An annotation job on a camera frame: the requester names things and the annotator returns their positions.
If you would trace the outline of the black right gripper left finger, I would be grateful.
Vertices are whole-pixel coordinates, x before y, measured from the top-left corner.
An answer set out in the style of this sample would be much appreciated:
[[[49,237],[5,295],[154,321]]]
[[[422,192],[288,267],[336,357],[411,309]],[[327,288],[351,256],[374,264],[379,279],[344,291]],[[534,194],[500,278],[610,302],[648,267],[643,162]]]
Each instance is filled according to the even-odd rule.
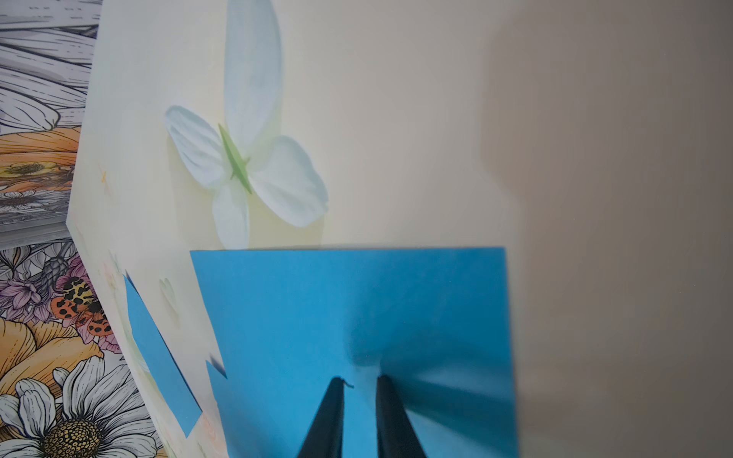
[[[334,377],[316,412],[298,458],[341,458],[343,453],[346,381]]]

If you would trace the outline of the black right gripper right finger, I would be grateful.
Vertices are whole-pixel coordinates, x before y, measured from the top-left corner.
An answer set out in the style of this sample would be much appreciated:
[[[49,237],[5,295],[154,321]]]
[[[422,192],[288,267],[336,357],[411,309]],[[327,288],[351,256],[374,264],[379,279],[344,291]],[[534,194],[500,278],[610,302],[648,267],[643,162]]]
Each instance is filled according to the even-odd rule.
[[[426,458],[396,387],[387,375],[377,380],[376,429],[379,458]]]

